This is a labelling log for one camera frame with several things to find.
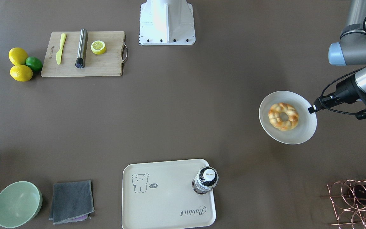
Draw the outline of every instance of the light blue robot joint cap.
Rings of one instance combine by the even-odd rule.
[[[329,62],[331,65],[345,66],[340,42],[332,43],[329,48]]]

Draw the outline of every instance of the cartoon dog drawing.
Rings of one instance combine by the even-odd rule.
[[[148,176],[149,174],[137,174],[132,175],[132,184],[135,188],[135,193],[146,192],[148,188],[146,185],[148,183]]]

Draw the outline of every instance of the yellow lemon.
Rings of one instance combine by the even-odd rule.
[[[91,51],[96,55],[101,55],[105,53],[106,51],[105,43],[102,41],[94,41],[91,44]]]
[[[13,65],[25,64],[26,58],[28,58],[28,54],[23,48],[12,48],[9,50],[8,56]]]
[[[10,69],[10,75],[17,81],[25,82],[32,78],[32,69],[26,65],[15,65]]]

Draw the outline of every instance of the folded cloth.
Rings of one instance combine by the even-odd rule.
[[[49,220],[53,224],[77,222],[94,212],[91,181],[57,183],[53,187],[53,201]]]

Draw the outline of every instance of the mint green bowl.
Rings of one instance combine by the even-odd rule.
[[[14,228],[33,219],[42,206],[42,194],[28,181],[10,184],[0,193],[0,226]]]

